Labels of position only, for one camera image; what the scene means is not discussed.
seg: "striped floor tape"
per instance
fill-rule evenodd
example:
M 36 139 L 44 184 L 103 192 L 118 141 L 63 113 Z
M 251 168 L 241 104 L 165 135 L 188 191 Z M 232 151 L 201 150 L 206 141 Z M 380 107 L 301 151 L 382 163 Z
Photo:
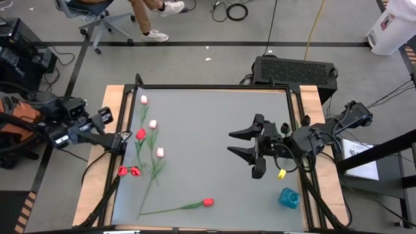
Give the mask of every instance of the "striped floor tape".
M 416 63 L 416 54 L 414 52 L 414 50 L 412 48 L 410 48 L 409 46 L 406 46 L 404 48 L 406 50 L 406 54 L 408 54 L 408 57 L 411 61 L 412 64 Z
M 23 207 L 21 208 L 18 222 L 16 224 L 16 227 L 14 228 L 15 233 L 23 233 L 25 231 L 27 221 L 29 220 L 29 217 L 31 215 L 31 211 L 32 211 L 35 199 L 36 199 L 36 194 L 34 192 L 30 192 L 29 195 L 27 195 L 25 203 L 23 204 Z

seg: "yellow cable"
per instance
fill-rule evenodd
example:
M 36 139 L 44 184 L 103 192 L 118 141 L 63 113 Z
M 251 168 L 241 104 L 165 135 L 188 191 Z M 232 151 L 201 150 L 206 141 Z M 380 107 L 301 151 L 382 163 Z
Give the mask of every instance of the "yellow cable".
M 313 30 L 315 29 L 315 25 L 318 22 L 318 18 L 319 18 L 320 12 L 324 8 L 324 3 L 325 3 L 325 0 L 322 0 L 322 4 L 320 5 L 320 8 L 319 8 L 317 17 L 315 18 L 315 22 L 313 22 L 313 26 L 312 26 L 311 33 L 309 33 L 309 38 L 307 39 L 307 45 L 306 45 L 306 51 L 305 51 L 304 61 L 306 60 L 307 50 L 309 49 L 309 44 L 311 43 L 311 37 L 312 37 Z

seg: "office chair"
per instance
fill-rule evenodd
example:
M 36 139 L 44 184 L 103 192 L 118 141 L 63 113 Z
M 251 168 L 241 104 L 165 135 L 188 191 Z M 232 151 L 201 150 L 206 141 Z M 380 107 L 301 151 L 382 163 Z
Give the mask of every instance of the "office chair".
M 130 16 L 130 20 L 133 22 L 136 21 L 136 18 L 132 13 L 121 14 L 118 16 L 109 16 L 110 14 L 106 9 L 113 1 L 114 0 L 108 0 L 100 3 L 84 4 L 79 0 L 71 0 L 69 2 L 66 2 L 65 0 L 54 0 L 54 3 L 56 8 L 59 11 L 64 12 L 67 18 L 71 19 L 77 16 L 84 16 L 83 20 L 90 22 L 79 27 L 79 32 L 82 35 L 85 35 L 86 38 L 88 38 L 89 35 L 85 29 L 98 25 L 98 32 L 94 38 L 94 43 L 92 46 L 94 47 L 94 51 L 100 55 L 101 51 L 97 48 L 97 46 L 98 42 L 101 40 L 101 36 L 103 35 L 104 28 L 106 28 L 110 33 L 113 29 L 118 31 L 128 38 L 127 43 L 129 46 L 133 45 L 133 40 L 130 38 L 130 36 L 119 27 L 115 26 L 113 23 L 127 16 Z

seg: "white container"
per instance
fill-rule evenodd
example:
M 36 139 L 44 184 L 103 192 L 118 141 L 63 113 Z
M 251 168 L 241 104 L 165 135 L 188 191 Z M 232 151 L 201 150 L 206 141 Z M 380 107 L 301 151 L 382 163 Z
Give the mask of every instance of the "white container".
M 416 34 L 416 0 L 390 0 L 366 38 L 376 55 L 391 55 Z

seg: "white paper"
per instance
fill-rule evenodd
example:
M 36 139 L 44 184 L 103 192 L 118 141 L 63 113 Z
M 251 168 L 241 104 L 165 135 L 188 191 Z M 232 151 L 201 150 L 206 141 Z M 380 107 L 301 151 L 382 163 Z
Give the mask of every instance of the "white paper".
M 373 147 L 373 145 L 370 145 L 370 144 L 353 142 L 347 139 L 342 139 L 341 143 L 343 145 L 344 159 L 347 159 L 353 155 L 356 155 L 358 153 L 361 153 Z M 365 179 L 378 180 L 378 171 L 377 171 L 376 161 L 369 162 L 367 164 L 358 166 L 353 169 L 349 169 L 345 172 L 345 175 L 356 176 L 356 177 L 361 177 Z

